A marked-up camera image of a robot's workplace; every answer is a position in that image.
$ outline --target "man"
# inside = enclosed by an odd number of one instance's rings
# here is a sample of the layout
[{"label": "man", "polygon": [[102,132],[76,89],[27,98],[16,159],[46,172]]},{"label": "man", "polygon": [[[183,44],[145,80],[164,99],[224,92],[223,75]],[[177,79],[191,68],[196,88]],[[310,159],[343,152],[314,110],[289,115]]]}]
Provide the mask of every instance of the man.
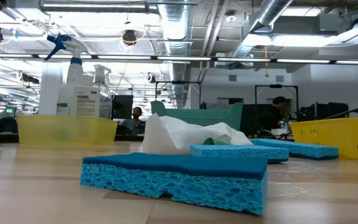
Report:
[{"label": "man", "polygon": [[278,96],[273,99],[272,106],[266,111],[264,120],[262,121],[264,130],[272,130],[280,128],[280,121],[283,120],[284,115],[282,115],[281,110],[285,107],[287,99],[282,96]]},{"label": "man", "polygon": [[132,111],[132,116],[132,119],[126,119],[121,124],[130,129],[133,136],[144,133],[146,122],[139,119],[142,116],[142,108],[135,107]]}]

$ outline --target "sponge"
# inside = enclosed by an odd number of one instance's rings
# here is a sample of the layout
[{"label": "sponge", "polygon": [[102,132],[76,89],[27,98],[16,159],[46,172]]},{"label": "sponge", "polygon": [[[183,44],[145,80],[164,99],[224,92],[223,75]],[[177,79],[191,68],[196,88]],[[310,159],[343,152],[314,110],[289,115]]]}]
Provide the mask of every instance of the sponge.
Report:
[{"label": "sponge", "polygon": [[84,158],[81,184],[261,215],[266,170],[266,159],[132,153]]},{"label": "sponge", "polygon": [[266,158],[269,164],[285,162],[288,149],[266,146],[193,145],[190,155],[205,157]]},{"label": "sponge", "polygon": [[336,159],[339,156],[339,148],[331,146],[318,146],[298,142],[282,141],[275,139],[256,139],[259,146],[282,147],[290,151],[290,157],[298,157],[312,160]]}]

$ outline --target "silver ductwork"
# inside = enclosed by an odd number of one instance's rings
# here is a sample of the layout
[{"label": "silver ductwork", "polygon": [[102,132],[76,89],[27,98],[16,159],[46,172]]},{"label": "silver ductwork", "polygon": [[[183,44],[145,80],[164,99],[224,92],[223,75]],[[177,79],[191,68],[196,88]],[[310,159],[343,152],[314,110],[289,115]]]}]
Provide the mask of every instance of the silver ductwork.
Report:
[{"label": "silver ductwork", "polygon": [[293,0],[265,0],[259,10],[258,22],[272,26]]},{"label": "silver ductwork", "polygon": [[[189,37],[191,6],[180,4],[158,5],[162,20],[162,30],[167,54],[171,56],[184,56],[189,54],[190,46],[182,42]],[[172,80],[187,81],[190,78],[190,67],[185,63],[171,63],[170,76]],[[177,99],[177,106],[181,108],[185,102],[183,98],[183,85],[173,85],[173,94]]]},{"label": "silver ductwork", "polygon": [[[231,54],[232,57],[246,57],[254,47],[247,42],[246,37],[251,32],[271,32],[274,22],[281,16],[284,10],[293,2],[293,0],[265,0],[258,12],[247,17],[244,22],[242,33],[244,40]],[[228,69],[233,70],[236,63],[229,64]]]}]

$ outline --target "yellow bin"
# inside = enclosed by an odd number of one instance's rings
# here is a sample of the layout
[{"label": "yellow bin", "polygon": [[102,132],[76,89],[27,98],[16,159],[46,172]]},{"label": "yellow bin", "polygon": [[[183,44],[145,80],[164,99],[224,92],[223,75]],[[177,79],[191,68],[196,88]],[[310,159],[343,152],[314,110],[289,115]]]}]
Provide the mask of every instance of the yellow bin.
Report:
[{"label": "yellow bin", "polygon": [[19,115],[21,144],[78,145],[112,143],[117,121],[94,116]]},{"label": "yellow bin", "polygon": [[337,146],[339,157],[358,159],[358,118],[298,122],[291,128],[296,142]]}]

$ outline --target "plastic bottle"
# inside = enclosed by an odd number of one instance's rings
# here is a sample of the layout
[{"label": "plastic bottle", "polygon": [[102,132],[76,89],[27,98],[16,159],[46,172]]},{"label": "plastic bottle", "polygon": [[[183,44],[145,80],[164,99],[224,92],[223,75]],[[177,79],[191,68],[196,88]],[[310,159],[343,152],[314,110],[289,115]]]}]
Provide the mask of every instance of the plastic bottle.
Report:
[{"label": "plastic bottle", "polygon": [[59,88],[57,100],[57,114],[78,116],[99,116],[100,92],[89,85],[84,85],[84,71],[82,68],[81,52],[86,47],[78,40],[68,35],[48,36],[47,39],[56,44],[56,47],[48,55],[48,60],[56,52],[63,49],[73,54],[68,67],[66,84]]},{"label": "plastic bottle", "polygon": [[109,87],[106,85],[105,70],[109,70],[105,66],[95,65],[96,76],[94,78],[93,86],[100,91],[100,107],[99,117],[111,119],[112,99]]}]

